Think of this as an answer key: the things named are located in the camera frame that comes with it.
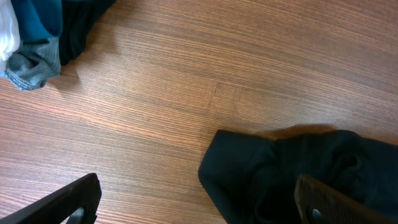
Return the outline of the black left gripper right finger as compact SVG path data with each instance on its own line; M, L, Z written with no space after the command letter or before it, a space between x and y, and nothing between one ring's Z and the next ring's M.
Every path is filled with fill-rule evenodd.
M299 175L294 198L302 224L394 223L308 174Z

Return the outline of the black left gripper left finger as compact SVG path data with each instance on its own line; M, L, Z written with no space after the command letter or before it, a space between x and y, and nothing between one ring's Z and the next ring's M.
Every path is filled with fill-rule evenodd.
M58 189L50 195L1 219L2 224L94 224L101 200L101 187L95 173Z

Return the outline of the black polo shirt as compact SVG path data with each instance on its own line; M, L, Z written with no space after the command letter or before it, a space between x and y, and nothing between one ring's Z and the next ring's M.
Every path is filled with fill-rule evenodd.
M397 146L351 131L271 140L219 130L198 170L228 223L299 223L300 174L397 220Z

